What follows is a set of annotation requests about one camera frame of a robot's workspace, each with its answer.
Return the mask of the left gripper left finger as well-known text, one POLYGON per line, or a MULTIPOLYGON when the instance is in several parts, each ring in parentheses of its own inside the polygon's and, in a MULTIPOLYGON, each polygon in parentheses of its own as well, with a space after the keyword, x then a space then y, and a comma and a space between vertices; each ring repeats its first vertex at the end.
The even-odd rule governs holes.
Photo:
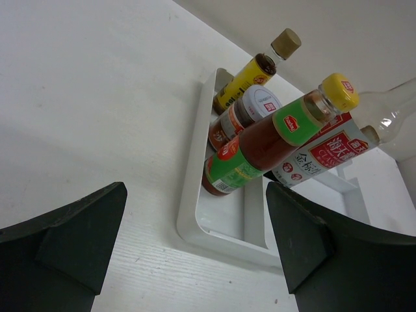
POLYGON ((1 229, 2 311, 90 311, 103 287, 127 200, 114 182, 1 229))

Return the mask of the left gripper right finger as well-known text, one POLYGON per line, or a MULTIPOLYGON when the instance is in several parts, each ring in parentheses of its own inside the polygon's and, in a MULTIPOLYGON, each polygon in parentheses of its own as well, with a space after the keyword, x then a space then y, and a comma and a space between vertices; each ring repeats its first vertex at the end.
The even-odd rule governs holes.
POLYGON ((277 182, 266 189, 299 311, 415 310, 415 237, 364 224, 277 182))

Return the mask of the green-label chili sauce bottle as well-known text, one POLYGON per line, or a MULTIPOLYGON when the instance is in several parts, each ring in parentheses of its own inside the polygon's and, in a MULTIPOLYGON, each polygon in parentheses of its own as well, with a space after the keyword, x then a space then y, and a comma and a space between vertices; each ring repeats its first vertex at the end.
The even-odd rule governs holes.
POLYGON ((340 73, 318 88, 249 126, 204 162, 201 184, 225 196, 274 169, 336 116, 359 104, 358 93, 340 73))

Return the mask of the tall soy sauce bottle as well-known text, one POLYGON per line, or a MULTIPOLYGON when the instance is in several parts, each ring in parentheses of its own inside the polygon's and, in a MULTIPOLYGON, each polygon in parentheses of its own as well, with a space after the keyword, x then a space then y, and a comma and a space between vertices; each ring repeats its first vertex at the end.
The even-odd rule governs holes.
POLYGON ((264 176, 286 187, 298 185, 390 143, 413 114, 414 78, 384 92, 362 92, 356 108, 336 117, 264 176))

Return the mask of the red-label sauce jar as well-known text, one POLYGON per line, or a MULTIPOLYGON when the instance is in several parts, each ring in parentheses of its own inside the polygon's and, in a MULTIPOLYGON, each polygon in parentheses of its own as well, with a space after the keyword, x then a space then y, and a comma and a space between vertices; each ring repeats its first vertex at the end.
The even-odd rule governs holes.
POLYGON ((208 141, 217 151, 244 129, 282 108, 280 100, 269 89, 252 85, 211 125, 208 141))

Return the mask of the small yellow-label bottle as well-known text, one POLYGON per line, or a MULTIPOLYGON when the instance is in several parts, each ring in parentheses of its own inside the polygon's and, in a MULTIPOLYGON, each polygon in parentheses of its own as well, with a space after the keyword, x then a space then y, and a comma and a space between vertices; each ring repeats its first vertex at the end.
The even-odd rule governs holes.
POLYGON ((282 31, 269 48, 256 54, 232 80, 213 98, 213 109, 221 115, 253 85, 265 85, 277 72, 280 63, 287 60, 302 45, 299 36, 290 28, 282 31))

